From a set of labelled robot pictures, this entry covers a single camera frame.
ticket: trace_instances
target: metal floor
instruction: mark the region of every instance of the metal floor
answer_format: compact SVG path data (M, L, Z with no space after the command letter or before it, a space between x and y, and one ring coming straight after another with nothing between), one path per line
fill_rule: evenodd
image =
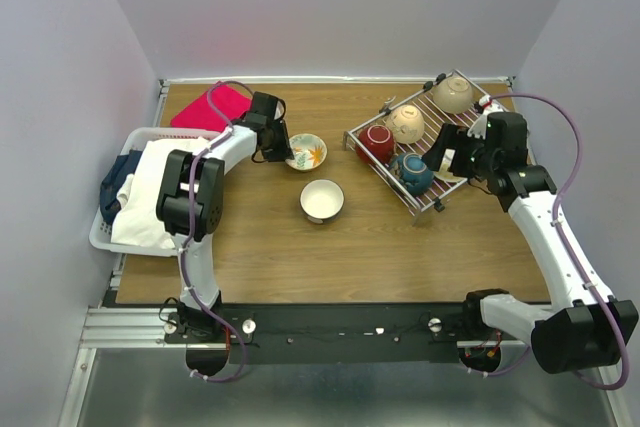
M483 379L454 365L273 365L189 378L181 349L100 349L80 423L127 426L609 426L606 395L529 358Z

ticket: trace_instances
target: wooden tabletop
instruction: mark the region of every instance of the wooden tabletop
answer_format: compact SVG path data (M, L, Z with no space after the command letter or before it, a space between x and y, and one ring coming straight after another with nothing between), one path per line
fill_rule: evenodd
M208 86L171 86L161 125ZM496 198L463 186L446 209L411 225L407 207L352 151L342 136L373 117L388 97L417 84L252 85L287 102L289 134L311 132L327 144L315 171L283 163L238 164L225 177L224 214L214 234L215 273L226 302L461 301L467 292L499 287L525 301L548 300L529 248ZM483 85L490 93L503 84ZM299 209L311 180L342 187L345 206L329 225ZM175 257L129 255L117 301L159 303L178 296Z

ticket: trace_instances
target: red towel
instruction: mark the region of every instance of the red towel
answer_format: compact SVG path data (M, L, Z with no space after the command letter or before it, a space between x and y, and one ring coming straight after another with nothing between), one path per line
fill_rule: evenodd
M237 119L251 106L251 99L239 94L228 85L218 87L211 94L215 106L226 115L229 120ZM184 108L182 112L171 119L171 127L186 129L205 129L222 132L226 124L207 102L207 92Z

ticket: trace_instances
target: white cloth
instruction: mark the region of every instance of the white cloth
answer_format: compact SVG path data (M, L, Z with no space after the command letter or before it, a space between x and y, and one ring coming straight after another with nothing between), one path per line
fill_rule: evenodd
M138 247L174 248L171 236L165 232L164 224L156 217L156 202L167 157L176 149L197 154L207 147L209 142L202 137L147 142L128 195L126 190L123 191L124 185L118 191L118 197L122 193L123 199L128 198L128 201L125 201L113 222L111 242Z
M129 202L129 195L131 195L131 184L133 183L133 174L127 175L124 179L124 184L120 187L120 190L116 194L116 200L120 204L120 210L124 209Z

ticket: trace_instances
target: dish rack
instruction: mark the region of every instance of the dish rack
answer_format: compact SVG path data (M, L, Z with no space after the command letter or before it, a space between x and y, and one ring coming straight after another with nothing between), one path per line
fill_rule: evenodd
M479 100L485 95L489 95L482 87L469 79L466 75L457 69L452 70L447 77L457 75L465 79L471 85L473 89L473 101ZM407 206L411 215L413 215L413 224L415 225L420 216L426 212L429 208L433 207L437 212L442 212L445 208L442 203L442 199L459 189L467 180L460 180L458 182L445 182L438 178L434 178L433 184L427 192L420 196L414 197L407 189L396 179L386 165L376 159L368 149L358 140L358 134L362 129L369 127L370 125L384 125L385 118L396 108L411 104L417 107L424 117L425 129L422 139L413 144L396 144L396 153L401 154L405 152L414 152L418 155L424 154L435 142L440 132L440 128L445 122L463 125L471 127L473 122L478 118L478 114L473 110L467 110L462 114L447 114L440 110L433 101L432 90L426 91L424 88L419 90L413 95L410 95L406 99L391 106L391 103L395 99L392 98L385 102L385 105L380 109L380 113L375 117L369 119L365 123L348 130L344 133L343 149L355 151L356 146L359 146L372 160L370 167L378 176L395 192L398 198Z

